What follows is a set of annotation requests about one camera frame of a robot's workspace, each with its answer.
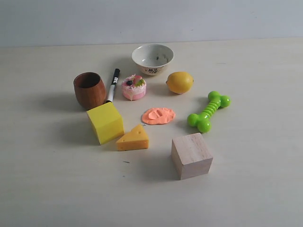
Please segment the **orange clay patty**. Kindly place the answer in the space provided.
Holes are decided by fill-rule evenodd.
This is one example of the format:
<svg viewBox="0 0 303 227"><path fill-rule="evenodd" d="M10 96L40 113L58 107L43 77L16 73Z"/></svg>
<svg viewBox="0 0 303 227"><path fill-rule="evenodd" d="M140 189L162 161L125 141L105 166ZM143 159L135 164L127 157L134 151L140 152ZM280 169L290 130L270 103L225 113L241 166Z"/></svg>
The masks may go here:
<svg viewBox="0 0 303 227"><path fill-rule="evenodd" d="M165 107L153 107L142 115L142 121L149 125L167 124L175 118L176 114L172 109Z"/></svg>

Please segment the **orange toy cheese wedge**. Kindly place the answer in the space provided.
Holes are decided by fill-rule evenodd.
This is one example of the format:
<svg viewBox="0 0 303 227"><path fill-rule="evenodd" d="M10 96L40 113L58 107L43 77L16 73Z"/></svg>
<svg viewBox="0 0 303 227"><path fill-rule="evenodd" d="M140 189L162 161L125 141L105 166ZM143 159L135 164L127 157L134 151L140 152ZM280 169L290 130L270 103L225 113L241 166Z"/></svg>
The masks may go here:
<svg viewBox="0 0 303 227"><path fill-rule="evenodd" d="M116 141L118 151L149 148L149 137L141 124L138 124L128 133Z"/></svg>

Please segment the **pink toy cake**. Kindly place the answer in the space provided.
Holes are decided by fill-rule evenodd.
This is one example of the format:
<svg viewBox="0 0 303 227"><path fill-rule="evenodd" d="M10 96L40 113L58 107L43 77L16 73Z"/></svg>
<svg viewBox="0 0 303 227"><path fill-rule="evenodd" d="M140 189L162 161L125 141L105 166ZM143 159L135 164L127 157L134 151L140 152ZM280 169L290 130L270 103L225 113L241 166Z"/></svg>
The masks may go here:
<svg viewBox="0 0 303 227"><path fill-rule="evenodd" d="M147 92L146 81L140 75L133 74L122 83L122 93L130 101L143 98Z"/></svg>

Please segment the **yellow lemon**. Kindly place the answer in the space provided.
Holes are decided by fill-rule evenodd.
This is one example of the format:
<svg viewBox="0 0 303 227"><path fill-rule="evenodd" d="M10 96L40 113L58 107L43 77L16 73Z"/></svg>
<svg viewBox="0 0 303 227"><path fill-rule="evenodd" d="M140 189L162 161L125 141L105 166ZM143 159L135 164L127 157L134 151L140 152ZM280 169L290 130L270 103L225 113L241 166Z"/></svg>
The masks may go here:
<svg viewBox="0 0 303 227"><path fill-rule="evenodd" d="M184 71L171 73L166 81L169 90L176 94L183 94L188 92L194 83L193 77Z"/></svg>

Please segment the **black white marker pen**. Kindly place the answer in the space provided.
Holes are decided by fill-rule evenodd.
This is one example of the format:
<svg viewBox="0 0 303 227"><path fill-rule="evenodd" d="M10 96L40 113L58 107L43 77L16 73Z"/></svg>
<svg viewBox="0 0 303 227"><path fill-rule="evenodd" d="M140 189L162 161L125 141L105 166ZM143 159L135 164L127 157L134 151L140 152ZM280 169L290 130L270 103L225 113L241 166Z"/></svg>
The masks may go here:
<svg viewBox="0 0 303 227"><path fill-rule="evenodd" d="M116 85L118 83L119 76L120 76L120 69L116 68L115 71L114 71L114 75L113 75L113 78L112 78L110 88L109 88L106 103L113 102L114 94L115 94L115 88L116 88Z"/></svg>

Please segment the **yellow foam cube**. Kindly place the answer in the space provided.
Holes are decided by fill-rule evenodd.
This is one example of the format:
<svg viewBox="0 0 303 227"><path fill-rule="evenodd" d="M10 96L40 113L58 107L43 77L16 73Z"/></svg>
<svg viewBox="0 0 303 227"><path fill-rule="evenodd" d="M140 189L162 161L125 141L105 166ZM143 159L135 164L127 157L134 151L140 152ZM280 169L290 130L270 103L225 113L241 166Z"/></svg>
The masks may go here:
<svg viewBox="0 0 303 227"><path fill-rule="evenodd" d="M100 145L124 135L123 118L112 102L87 111Z"/></svg>

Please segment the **green plastic bone toy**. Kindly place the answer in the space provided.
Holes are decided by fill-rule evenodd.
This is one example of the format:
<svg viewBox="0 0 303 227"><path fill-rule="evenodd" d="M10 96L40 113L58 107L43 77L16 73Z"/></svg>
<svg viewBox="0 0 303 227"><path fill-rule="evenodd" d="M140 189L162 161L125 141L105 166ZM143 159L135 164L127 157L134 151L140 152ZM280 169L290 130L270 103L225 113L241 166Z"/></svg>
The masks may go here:
<svg viewBox="0 0 303 227"><path fill-rule="evenodd" d="M187 123L191 127L197 127L201 133L210 131L211 117L219 108L226 108L231 104L231 98L221 95L218 91L211 91L207 96L209 103L200 114L192 113L187 117Z"/></svg>

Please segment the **white ceramic floral bowl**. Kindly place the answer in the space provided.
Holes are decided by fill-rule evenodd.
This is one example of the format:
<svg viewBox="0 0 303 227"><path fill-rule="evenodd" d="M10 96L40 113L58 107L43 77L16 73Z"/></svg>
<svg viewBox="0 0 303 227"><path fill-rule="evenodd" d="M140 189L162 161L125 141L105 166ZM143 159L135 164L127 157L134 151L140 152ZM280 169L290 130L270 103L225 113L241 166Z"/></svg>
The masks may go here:
<svg viewBox="0 0 303 227"><path fill-rule="evenodd" d="M174 51L163 44L144 44L132 52L140 72L156 76L163 73L174 59Z"/></svg>

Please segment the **light wooden cube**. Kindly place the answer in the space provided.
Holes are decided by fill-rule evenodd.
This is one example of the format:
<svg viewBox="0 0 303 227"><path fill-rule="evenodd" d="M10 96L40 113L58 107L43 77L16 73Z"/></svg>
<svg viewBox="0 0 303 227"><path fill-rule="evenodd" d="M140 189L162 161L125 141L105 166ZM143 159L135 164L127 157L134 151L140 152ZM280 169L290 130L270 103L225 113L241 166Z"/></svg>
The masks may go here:
<svg viewBox="0 0 303 227"><path fill-rule="evenodd" d="M173 138L171 157L180 180L207 174L213 160L201 133Z"/></svg>

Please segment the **brown wooden cup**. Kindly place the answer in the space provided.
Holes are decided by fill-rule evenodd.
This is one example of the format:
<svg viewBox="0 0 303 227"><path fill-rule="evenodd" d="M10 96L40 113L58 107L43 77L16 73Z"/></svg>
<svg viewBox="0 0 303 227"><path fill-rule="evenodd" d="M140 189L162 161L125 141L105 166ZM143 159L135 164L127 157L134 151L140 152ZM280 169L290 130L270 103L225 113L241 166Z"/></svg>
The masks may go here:
<svg viewBox="0 0 303 227"><path fill-rule="evenodd" d="M106 88L97 73L84 72L74 79L73 85L76 99L85 110L104 104Z"/></svg>

